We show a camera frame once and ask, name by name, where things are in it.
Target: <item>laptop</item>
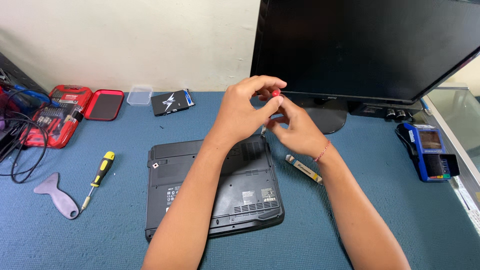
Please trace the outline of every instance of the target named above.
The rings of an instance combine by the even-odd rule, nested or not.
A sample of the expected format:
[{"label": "laptop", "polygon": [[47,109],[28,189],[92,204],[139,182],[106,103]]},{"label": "laptop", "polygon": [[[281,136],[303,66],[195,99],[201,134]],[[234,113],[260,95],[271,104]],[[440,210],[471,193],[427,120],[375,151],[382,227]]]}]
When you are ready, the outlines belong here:
[{"label": "laptop", "polygon": [[[153,146],[148,151],[145,238],[148,242],[181,192],[203,140]],[[285,216],[270,148],[253,135],[228,152],[220,172],[208,234],[223,236],[280,224]]]}]

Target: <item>blue mat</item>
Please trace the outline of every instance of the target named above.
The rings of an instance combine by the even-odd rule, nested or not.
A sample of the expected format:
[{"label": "blue mat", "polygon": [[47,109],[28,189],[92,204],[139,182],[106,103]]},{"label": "blue mat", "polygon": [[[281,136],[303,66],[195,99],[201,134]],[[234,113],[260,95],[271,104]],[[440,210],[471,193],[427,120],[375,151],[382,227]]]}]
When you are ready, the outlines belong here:
[{"label": "blue mat", "polygon": [[[25,184],[2,177],[0,269],[138,269],[144,237],[147,152],[156,144],[203,139],[223,93],[194,92],[197,105],[155,117],[124,103],[112,122],[84,120],[63,149],[48,149]],[[402,246],[413,269],[478,269],[480,237],[448,183],[423,183],[394,133],[396,123],[348,116],[328,138]],[[267,133],[285,204],[282,224],[210,239],[202,269],[350,269],[323,186],[284,161],[290,153]],[[81,205],[107,151],[115,162],[90,205],[64,218],[50,196],[33,189],[53,172]],[[27,168],[40,149],[22,154]],[[310,159],[300,157],[307,165]],[[0,172],[9,172],[7,160]]]}]

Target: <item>monitor base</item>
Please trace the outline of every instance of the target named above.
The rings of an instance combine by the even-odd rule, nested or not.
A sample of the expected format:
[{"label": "monitor base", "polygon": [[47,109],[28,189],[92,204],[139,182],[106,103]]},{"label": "monitor base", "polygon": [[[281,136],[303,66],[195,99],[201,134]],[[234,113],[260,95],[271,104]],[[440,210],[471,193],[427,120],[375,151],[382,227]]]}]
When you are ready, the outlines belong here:
[{"label": "monitor base", "polygon": [[323,134],[331,134],[343,127],[347,120],[347,102],[321,98],[293,99],[293,103],[304,108]]}]

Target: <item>red tool kit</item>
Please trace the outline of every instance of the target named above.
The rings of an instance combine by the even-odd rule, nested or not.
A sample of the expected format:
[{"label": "red tool kit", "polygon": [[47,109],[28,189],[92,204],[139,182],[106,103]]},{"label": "red tool kit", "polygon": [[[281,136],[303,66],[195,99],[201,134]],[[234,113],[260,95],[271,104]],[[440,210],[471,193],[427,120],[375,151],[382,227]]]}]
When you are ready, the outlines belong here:
[{"label": "red tool kit", "polygon": [[[124,94],[122,91],[104,89],[93,94],[87,87],[60,85],[55,87],[49,96],[53,101],[58,102],[60,107],[43,108],[35,114],[33,121],[48,133],[47,147],[62,148],[67,145],[78,123],[84,118],[84,112],[88,113],[88,115],[85,114],[86,119],[104,121],[115,119]],[[96,110],[96,108],[105,107],[109,110]],[[43,136],[36,126],[32,127],[28,133],[25,145],[43,147]]]}]

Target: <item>bracelet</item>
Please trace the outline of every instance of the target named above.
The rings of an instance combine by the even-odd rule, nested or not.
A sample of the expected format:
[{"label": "bracelet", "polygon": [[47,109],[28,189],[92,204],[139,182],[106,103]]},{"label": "bracelet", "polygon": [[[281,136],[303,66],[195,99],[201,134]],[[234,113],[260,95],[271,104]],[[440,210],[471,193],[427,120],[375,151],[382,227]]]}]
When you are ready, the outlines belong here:
[{"label": "bracelet", "polygon": [[325,146],[324,151],[320,155],[318,155],[318,157],[316,159],[314,159],[313,161],[317,162],[324,155],[324,153],[327,150],[329,145],[330,145],[330,140],[328,140],[328,144],[327,144],[327,146]]}]

